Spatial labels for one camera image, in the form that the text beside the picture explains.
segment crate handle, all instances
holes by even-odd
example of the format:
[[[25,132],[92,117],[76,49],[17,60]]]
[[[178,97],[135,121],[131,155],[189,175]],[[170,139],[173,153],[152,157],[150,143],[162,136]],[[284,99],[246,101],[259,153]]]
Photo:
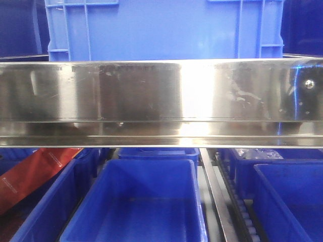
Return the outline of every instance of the crate handle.
[[[116,6],[119,5],[119,0],[105,0],[103,2],[100,1],[86,1],[87,5],[105,5],[105,6]]]

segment metal guide rail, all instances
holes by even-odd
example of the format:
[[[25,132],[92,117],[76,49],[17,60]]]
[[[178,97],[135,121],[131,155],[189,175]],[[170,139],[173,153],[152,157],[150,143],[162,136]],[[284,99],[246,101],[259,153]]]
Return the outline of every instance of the metal guide rail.
[[[0,63],[0,146],[323,146],[323,58]]]

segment bolt head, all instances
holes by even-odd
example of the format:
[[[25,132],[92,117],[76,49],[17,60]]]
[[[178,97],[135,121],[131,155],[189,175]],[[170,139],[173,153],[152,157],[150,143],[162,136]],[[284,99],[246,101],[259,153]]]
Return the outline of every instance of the bolt head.
[[[312,89],[315,86],[315,82],[311,79],[308,79],[304,82],[304,85],[307,89]]]

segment red package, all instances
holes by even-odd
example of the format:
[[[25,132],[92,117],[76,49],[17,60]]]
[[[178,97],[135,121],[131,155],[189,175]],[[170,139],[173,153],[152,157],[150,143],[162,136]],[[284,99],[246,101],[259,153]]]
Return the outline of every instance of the red package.
[[[0,215],[62,170],[83,148],[40,148],[0,176]]]

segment metal rail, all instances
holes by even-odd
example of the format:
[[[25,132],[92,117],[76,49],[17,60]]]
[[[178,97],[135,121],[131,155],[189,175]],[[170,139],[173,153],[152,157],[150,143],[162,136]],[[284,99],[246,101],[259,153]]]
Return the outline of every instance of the metal rail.
[[[322,147],[323,58],[0,63],[0,146]]]
[[[207,152],[207,149],[200,149],[201,160],[205,169],[207,180],[209,182],[212,198],[214,200],[217,214],[219,216],[220,226],[222,229],[223,237],[225,242],[238,242],[238,236],[236,229],[233,225],[232,219],[228,207],[226,205],[225,199],[221,192],[218,179],[213,170],[213,166]]]

